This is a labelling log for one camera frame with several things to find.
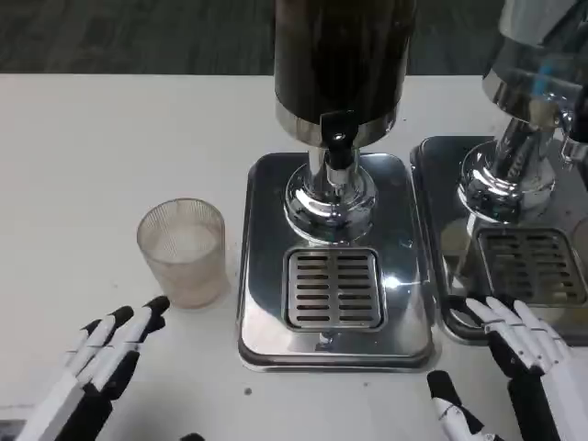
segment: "drink dispenser tank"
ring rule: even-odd
[[[523,300],[588,345],[588,0],[505,0],[483,76],[495,137],[437,136],[412,171],[446,329],[485,342],[463,299]]]
[[[277,0],[277,116],[321,145],[321,115],[353,111],[356,147],[393,126],[413,31],[414,0]]]

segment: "dark liquid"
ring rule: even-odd
[[[277,0],[276,94],[315,124],[354,110],[360,123],[401,97],[414,0]]]

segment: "transparent dispenser tank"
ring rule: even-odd
[[[401,98],[415,1],[276,0],[277,117],[288,133],[320,147],[321,116],[353,111],[356,147],[386,135]]]
[[[561,127],[588,85],[588,0],[506,0],[500,31],[486,94],[517,119]]]

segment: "dispenser tap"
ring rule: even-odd
[[[573,112],[564,115],[563,128],[561,159],[571,169],[588,157],[588,85],[582,88]]]
[[[350,172],[356,163],[353,142],[358,130],[359,124],[352,110],[321,115],[322,143],[327,149],[327,179],[335,189],[349,182]]]

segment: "metal drip tray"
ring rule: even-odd
[[[489,140],[431,138],[411,159],[445,329],[462,343],[484,343],[483,330],[460,313],[460,300],[506,295],[526,301],[569,344],[588,345],[588,253],[582,234],[588,189],[577,170],[562,167],[554,141],[548,159],[556,185],[543,211],[515,226],[476,218],[458,196],[460,167],[473,148]]]
[[[404,164],[362,154],[372,223],[333,245],[298,235],[284,211],[306,153],[264,156],[247,187],[237,315],[239,354],[255,370],[421,370],[435,359],[434,304]]]
[[[296,250],[288,258],[288,320],[304,329],[382,322],[376,256],[365,249]]]
[[[478,242],[492,295],[546,306],[586,301],[579,268],[561,232],[484,228]]]

